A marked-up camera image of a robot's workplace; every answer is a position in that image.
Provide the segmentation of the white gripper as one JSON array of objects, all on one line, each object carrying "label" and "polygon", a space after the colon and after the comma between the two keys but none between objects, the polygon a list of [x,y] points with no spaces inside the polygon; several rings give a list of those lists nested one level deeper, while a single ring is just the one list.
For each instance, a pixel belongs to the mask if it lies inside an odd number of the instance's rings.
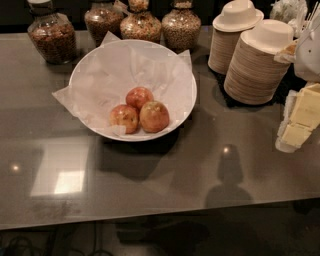
[{"label": "white gripper", "polygon": [[[279,51],[274,60],[294,62],[295,75],[305,81],[320,82],[320,19],[314,19],[301,34]],[[320,125],[320,84],[307,83],[299,92],[290,90],[286,97],[283,121],[275,147],[285,153],[300,149]]]}]

